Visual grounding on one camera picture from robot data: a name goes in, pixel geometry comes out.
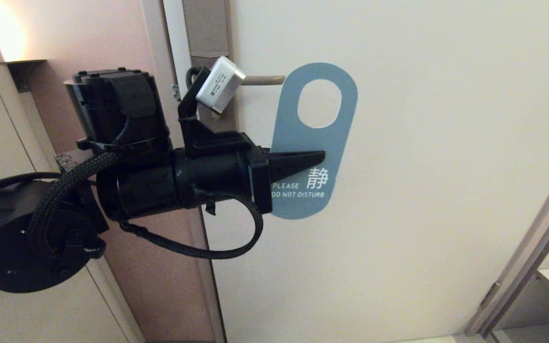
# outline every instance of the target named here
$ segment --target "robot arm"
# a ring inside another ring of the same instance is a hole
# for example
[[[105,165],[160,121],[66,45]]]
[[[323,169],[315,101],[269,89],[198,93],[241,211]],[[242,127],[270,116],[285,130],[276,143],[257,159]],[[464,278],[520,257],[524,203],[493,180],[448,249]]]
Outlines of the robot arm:
[[[191,85],[178,107],[185,148],[176,149],[150,74],[81,71],[65,82],[87,135],[78,148],[93,157],[67,161],[72,168],[60,175],[0,180],[0,289],[28,293],[53,287],[103,255],[105,242],[98,235],[108,226],[87,181],[94,174],[103,212],[127,232],[198,258],[233,258],[251,249],[262,232],[262,214],[272,211],[271,184],[318,165],[325,152],[271,153],[244,133],[204,126],[196,116],[198,103],[221,112],[244,78],[231,62],[224,66],[231,71],[217,64],[213,71],[189,71]],[[59,179],[35,181],[53,177]],[[202,204],[215,214],[216,202],[227,199],[244,204],[255,222],[253,238],[233,250],[189,247],[129,222]]]

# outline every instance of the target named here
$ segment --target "light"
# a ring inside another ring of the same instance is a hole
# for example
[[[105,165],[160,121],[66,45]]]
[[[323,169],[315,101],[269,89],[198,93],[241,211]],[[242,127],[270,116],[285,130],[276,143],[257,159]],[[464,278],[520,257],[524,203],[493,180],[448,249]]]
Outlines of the light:
[[[24,56],[26,38],[13,11],[0,1],[0,50],[4,61],[20,61]]]

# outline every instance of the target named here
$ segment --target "chinese character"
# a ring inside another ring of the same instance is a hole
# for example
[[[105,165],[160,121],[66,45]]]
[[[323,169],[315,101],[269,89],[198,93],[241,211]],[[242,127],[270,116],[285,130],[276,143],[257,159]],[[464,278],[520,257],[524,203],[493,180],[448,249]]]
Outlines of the chinese character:
[[[327,169],[313,168],[309,173],[309,183],[306,188],[320,189],[322,185],[327,183]]]

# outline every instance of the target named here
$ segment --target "pink wall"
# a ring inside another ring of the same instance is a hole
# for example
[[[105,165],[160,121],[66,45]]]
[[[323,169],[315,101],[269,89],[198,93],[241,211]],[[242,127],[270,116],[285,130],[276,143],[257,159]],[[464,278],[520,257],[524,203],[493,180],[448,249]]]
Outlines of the pink wall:
[[[79,70],[154,63],[139,0],[7,0],[26,33],[23,59],[48,59],[30,80],[56,152],[84,134],[63,81]],[[154,232],[192,244],[183,211],[137,220]],[[107,258],[145,338],[212,341],[214,335],[196,260],[167,252],[117,225],[104,235]]]

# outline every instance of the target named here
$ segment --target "blue door hanger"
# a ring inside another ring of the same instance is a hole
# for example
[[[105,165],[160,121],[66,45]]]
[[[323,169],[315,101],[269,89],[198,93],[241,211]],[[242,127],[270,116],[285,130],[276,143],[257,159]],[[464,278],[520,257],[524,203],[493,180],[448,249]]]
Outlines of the blue door hanger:
[[[331,81],[342,95],[334,123],[318,129],[307,126],[298,117],[302,89],[315,80]],[[311,63],[289,74],[281,90],[271,151],[324,150],[326,156],[320,165],[272,185],[273,215],[302,219],[325,208],[334,191],[356,106],[357,85],[340,67]]]

